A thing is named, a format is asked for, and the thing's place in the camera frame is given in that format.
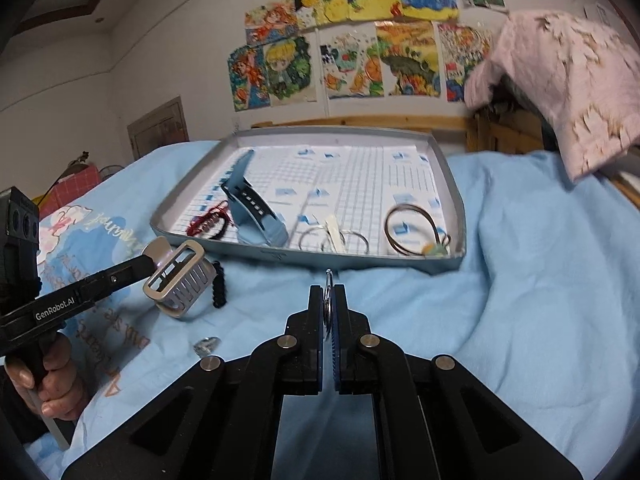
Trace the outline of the person's left hand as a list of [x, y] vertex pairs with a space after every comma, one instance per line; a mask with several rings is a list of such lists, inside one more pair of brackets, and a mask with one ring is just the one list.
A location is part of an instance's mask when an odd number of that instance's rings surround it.
[[72, 346], [65, 335], [56, 334], [42, 366], [47, 375], [36, 386], [32, 371], [22, 361], [13, 356], [4, 360], [4, 369], [15, 391], [32, 412], [38, 412], [29, 395], [35, 392], [44, 416], [74, 422], [88, 404], [88, 392], [84, 380], [78, 375], [72, 360]]

